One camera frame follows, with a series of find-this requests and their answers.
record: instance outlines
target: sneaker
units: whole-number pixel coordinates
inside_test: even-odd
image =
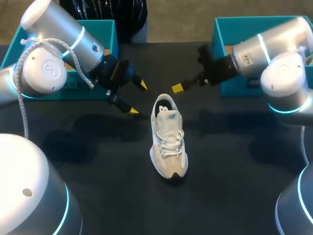
[[[150,157],[153,165],[166,179],[182,178],[188,168],[182,117],[168,94],[161,94],[156,99],[151,126],[153,145]]]

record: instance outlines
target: black plastic bag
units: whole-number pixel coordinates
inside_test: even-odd
[[[60,0],[76,20],[115,20],[119,43],[128,43],[145,25],[146,0]]]

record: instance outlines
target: shoe insole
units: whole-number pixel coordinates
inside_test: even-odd
[[[157,117],[159,112],[165,112],[169,110],[173,110],[171,102],[167,99],[161,99],[156,103],[155,116]]]

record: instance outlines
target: shoe tongue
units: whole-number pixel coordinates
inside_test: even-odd
[[[169,134],[168,142],[175,142],[174,135],[180,130],[180,113],[177,110],[159,112],[156,119],[160,136],[165,138]]]

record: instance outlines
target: cable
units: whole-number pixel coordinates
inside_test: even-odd
[[[301,153],[302,153],[305,164],[308,165],[309,159],[307,157],[307,154],[305,151],[305,146],[304,146],[304,131],[305,131],[305,126],[302,126],[301,127],[301,134],[300,134]]]
[[[66,44],[62,40],[59,40],[59,39],[56,39],[56,38],[47,38],[47,39],[43,39],[43,40],[36,39],[36,38],[30,38],[28,40],[21,40],[21,43],[22,44],[26,44],[28,41],[36,41],[36,42],[34,44],[32,44],[31,46],[29,46],[24,51],[24,53],[20,56],[20,59],[19,59],[19,62],[17,64],[17,68],[16,68],[16,73],[15,73],[15,86],[16,86],[16,91],[17,91],[17,95],[18,95],[19,105],[20,105],[21,114],[22,114],[22,118],[23,118],[24,136],[25,136],[26,139],[29,138],[29,136],[28,136],[28,122],[27,122],[26,109],[25,109],[25,106],[24,106],[24,101],[23,101],[21,87],[20,87],[20,75],[21,75],[22,66],[23,66],[26,58],[28,57],[28,55],[34,49],[36,49],[36,48],[38,48],[40,46],[43,46],[45,44],[45,42],[54,42],[54,43],[57,43],[57,44],[63,46],[71,54],[71,56],[73,58],[73,61],[75,63],[75,66],[76,66],[76,70],[77,70],[78,74],[80,75],[80,77],[89,85],[89,87],[91,89],[93,89],[93,87],[94,87],[93,83],[82,72],[82,70],[80,68],[80,65],[78,63],[77,56],[76,56],[75,52],[70,48],[70,46],[68,44]]]

